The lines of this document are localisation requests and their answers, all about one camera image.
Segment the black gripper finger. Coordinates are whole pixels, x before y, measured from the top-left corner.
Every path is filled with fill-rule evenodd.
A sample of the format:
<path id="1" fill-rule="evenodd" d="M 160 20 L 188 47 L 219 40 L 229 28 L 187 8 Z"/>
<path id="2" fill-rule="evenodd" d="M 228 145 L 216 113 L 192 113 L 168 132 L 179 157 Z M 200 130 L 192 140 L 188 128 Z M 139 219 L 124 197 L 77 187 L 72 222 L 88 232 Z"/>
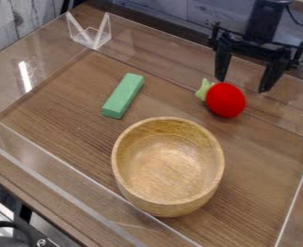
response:
<path id="1" fill-rule="evenodd" d="M 289 55 L 263 56 L 261 59 L 267 62 L 267 67 L 260 80 L 259 93 L 269 92 L 275 84 L 289 69 Z"/>
<path id="2" fill-rule="evenodd" d="M 219 38 L 215 49 L 215 77 L 223 82 L 225 80 L 231 58 L 232 58 L 233 42 L 229 35 Z"/>

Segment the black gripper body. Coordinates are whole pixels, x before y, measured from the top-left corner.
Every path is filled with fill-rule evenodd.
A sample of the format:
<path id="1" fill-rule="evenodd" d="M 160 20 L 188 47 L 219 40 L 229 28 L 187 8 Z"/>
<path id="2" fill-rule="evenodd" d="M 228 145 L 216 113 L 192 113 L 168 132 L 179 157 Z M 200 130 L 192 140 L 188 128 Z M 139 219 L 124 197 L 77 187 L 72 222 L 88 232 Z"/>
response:
<path id="1" fill-rule="evenodd" d="M 303 39 L 280 31 L 284 13 L 288 13 L 297 25 L 303 25 L 292 15 L 292 3 L 293 0 L 255 0 L 245 22 L 215 21 L 209 38 L 213 51 L 219 38 L 229 35 L 233 42 L 232 54 L 259 60 L 263 60 L 263 56 L 288 54 L 289 69 L 297 67 L 303 55 Z"/>

